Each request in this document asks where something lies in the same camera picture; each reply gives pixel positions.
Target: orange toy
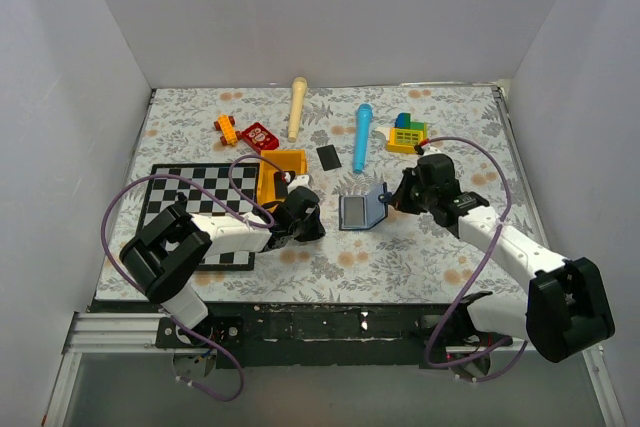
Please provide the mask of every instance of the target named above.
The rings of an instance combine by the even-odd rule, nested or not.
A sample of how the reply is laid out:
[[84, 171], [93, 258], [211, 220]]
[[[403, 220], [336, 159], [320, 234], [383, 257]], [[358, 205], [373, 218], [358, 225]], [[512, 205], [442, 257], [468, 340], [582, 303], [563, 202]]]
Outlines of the orange toy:
[[236, 125], [236, 121], [233, 116], [221, 115], [218, 117], [213, 123], [213, 126], [217, 131], [222, 131], [222, 135], [220, 136], [220, 143], [222, 145], [236, 145], [238, 143], [238, 138], [240, 138], [240, 132], [236, 132], [233, 129], [233, 126]]

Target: floral tablecloth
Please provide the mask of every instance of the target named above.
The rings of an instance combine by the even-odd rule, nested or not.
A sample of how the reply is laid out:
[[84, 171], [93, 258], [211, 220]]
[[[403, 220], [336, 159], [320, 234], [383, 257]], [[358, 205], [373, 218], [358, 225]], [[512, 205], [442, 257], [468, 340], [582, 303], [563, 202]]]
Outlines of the floral tablecloth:
[[[148, 113], [136, 151], [130, 180], [148, 175], [154, 163], [231, 162], [252, 152], [240, 142], [223, 147], [213, 122], [233, 115], [240, 130], [255, 121], [271, 130], [281, 149], [304, 149], [314, 190], [321, 199], [327, 235], [319, 242], [290, 242], [282, 250], [256, 256], [252, 272], [197, 273], [193, 286], [206, 301], [242, 302], [450, 302], [471, 275], [481, 255], [444, 229], [429, 215], [411, 216], [390, 209], [389, 217], [370, 231], [338, 230], [338, 195], [366, 192], [386, 181], [394, 191], [402, 169], [417, 157], [385, 150], [373, 133], [392, 126], [401, 112], [425, 121], [431, 137], [457, 135], [473, 139], [499, 160], [513, 191], [509, 222], [533, 237], [524, 188], [519, 180], [500, 112], [490, 87], [362, 87], [309, 89], [298, 141], [287, 141], [291, 90], [160, 89]], [[373, 106], [374, 120], [364, 173], [352, 173], [355, 111]], [[322, 170], [316, 148], [333, 144], [342, 162], [337, 170]], [[471, 148], [447, 142], [438, 147], [456, 163], [463, 188], [475, 190], [498, 210], [504, 207], [502, 185], [490, 163]], [[132, 190], [118, 213], [111, 249], [134, 235], [145, 186]], [[490, 263], [475, 289], [522, 296], [520, 287]], [[143, 300], [108, 260], [97, 287], [98, 300]]]

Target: black and white checkerboard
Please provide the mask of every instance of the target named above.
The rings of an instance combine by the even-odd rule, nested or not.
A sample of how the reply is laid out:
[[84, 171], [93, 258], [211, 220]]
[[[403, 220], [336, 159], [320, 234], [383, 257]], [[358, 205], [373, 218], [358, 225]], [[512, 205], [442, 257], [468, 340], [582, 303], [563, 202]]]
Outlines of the black and white checkerboard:
[[[203, 186], [228, 207], [240, 214], [251, 212], [252, 206], [229, 186], [231, 164], [155, 164], [152, 174], [174, 174]], [[243, 194], [256, 199], [260, 164], [242, 163], [233, 169], [233, 179]], [[138, 230], [142, 229], [163, 209], [178, 200], [178, 194], [187, 197], [187, 212], [202, 215], [224, 215], [224, 209], [199, 190], [174, 179], [156, 179], [149, 183], [145, 194]], [[236, 252], [203, 259], [199, 271], [253, 270], [255, 254]]]

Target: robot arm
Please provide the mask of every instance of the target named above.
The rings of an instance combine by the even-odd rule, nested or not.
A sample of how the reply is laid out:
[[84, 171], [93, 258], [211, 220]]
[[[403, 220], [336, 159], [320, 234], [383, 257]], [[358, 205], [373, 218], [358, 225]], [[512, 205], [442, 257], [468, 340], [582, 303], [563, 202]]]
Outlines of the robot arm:
[[[441, 227], [486, 252], [500, 219], [484, 198], [462, 192], [452, 160], [431, 149], [403, 179], [389, 203], [411, 214], [429, 212]], [[595, 264], [551, 252], [511, 226], [504, 226], [492, 255], [527, 292], [528, 300], [491, 293], [472, 294], [457, 311], [455, 324], [464, 336], [496, 332], [530, 340], [551, 362], [607, 339], [613, 317]]]
[[[274, 225], [248, 213], [238, 220], [230, 216], [189, 214], [183, 202], [164, 209], [121, 250], [120, 260], [151, 303], [165, 310], [188, 328], [208, 315], [189, 278], [203, 258], [227, 252], [266, 252], [290, 239], [317, 240], [325, 230], [320, 222], [318, 196], [308, 188], [310, 178], [297, 176], [288, 186], [286, 199], [273, 211]], [[253, 227], [247, 221], [262, 223]], [[168, 251], [167, 243], [176, 244]]]

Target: yellow tray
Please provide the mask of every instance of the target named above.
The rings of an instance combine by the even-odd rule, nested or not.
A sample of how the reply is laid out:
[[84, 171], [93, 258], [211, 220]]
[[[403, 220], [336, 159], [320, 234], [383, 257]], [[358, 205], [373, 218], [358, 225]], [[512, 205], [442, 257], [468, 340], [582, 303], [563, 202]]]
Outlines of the yellow tray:
[[[307, 173], [307, 157], [304, 150], [263, 150], [260, 154], [273, 161], [282, 170], [293, 170], [296, 175]], [[260, 175], [258, 176], [258, 203], [260, 205], [273, 202], [276, 199], [276, 187], [273, 183], [275, 167], [260, 162]]]

